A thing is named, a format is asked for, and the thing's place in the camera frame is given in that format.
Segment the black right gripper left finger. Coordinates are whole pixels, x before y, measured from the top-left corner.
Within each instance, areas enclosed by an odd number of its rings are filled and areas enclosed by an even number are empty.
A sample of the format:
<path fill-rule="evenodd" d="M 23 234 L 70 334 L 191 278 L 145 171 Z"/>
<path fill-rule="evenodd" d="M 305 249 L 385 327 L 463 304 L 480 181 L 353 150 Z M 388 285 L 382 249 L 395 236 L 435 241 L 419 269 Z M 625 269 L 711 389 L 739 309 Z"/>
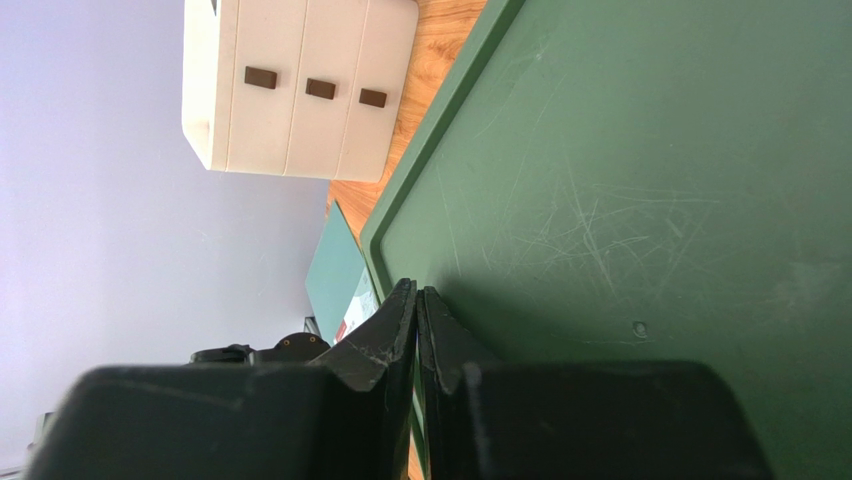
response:
<path fill-rule="evenodd" d="M 30 479 L 402 479 L 416 284 L 308 362 L 108 366 L 81 376 Z"/>

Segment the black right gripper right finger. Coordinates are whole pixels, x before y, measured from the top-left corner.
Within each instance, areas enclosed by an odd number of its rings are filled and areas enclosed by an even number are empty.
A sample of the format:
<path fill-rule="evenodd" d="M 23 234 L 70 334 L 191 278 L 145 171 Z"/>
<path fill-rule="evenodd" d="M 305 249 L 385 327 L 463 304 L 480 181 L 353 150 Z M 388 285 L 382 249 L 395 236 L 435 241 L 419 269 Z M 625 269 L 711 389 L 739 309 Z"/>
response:
<path fill-rule="evenodd" d="M 499 360 L 416 303 L 430 479 L 769 479 L 728 385 L 687 361 Z"/>

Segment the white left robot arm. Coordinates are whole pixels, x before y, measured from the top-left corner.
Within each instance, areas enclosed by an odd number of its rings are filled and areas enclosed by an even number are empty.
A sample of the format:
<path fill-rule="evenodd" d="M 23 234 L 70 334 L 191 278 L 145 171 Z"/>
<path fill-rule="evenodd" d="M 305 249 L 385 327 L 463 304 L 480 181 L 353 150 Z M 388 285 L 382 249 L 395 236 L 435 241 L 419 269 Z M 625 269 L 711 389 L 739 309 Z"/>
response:
<path fill-rule="evenodd" d="M 231 344 L 225 347 L 201 350 L 190 356 L 190 364 L 225 363 L 256 365 L 261 363 L 307 363 L 331 348 L 320 336 L 293 333 L 282 338 L 275 346 L 254 349 L 250 345 Z"/>

